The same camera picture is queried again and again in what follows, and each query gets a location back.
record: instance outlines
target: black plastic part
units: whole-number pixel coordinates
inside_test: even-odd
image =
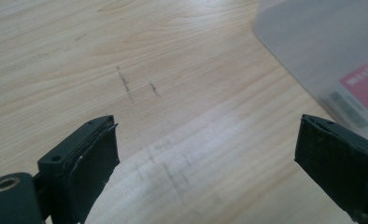
[[[354,221],[368,223],[368,140],[303,115],[295,160]]]
[[[0,224],[40,224],[33,178],[26,173],[0,177]]]
[[[120,163],[115,128],[112,116],[90,120],[38,161],[53,223],[85,222]]]

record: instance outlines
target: light wood tabletop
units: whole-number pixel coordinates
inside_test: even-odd
[[[0,0],[0,176],[114,115],[87,223],[351,223],[293,161],[330,117],[252,31],[255,0]]]

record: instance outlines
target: plastic package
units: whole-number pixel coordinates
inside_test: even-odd
[[[368,0],[261,0],[254,32],[338,123],[368,139]]]

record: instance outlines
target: barcode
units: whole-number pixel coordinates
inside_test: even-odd
[[[368,126],[368,122],[338,92],[335,91],[330,94],[330,98],[357,127],[364,128]]]

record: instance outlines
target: wood grain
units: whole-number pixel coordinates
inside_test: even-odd
[[[350,223],[293,161],[328,118],[252,32],[258,2],[0,1],[0,175],[88,119],[121,164],[87,223]]]

